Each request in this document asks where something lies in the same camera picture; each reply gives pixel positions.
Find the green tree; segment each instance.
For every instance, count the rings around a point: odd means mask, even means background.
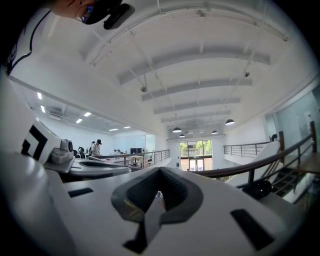
[[[211,140],[210,139],[208,140],[208,142],[207,142],[207,144],[205,146],[205,153],[206,154],[210,154],[210,155],[212,154],[211,153]]]
[[[202,140],[197,141],[195,145],[195,149],[200,150],[200,156],[203,156],[204,142]]]
[[[180,156],[182,157],[184,155],[185,149],[187,148],[187,144],[180,142]]]

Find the person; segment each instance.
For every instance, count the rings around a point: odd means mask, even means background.
[[[101,154],[100,154],[100,145],[102,145],[101,139],[97,139],[96,143],[92,144],[92,146],[91,146],[91,154],[92,154],[93,157],[101,156]]]

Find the recessed ceiling light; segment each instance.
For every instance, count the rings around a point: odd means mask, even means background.
[[[226,126],[230,126],[230,125],[233,125],[235,123],[235,121],[233,121],[232,119],[228,119],[226,122],[225,122],[225,125]]]
[[[181,133],[182,130],[181,130],[179,127],[176,127],[176,128],[173,129],[172,132],[173,132],[173,133]]]

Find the white shirt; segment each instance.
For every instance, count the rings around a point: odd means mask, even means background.
[[[93,157],[100,156],[100,145],[92,144],[91,146],[91,153]]]

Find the glass door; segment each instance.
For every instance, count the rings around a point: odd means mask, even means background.
[[[190,164],[190,171],[203,171],[204,170],[204,160],[203,159],[192,159],[189,162]]]

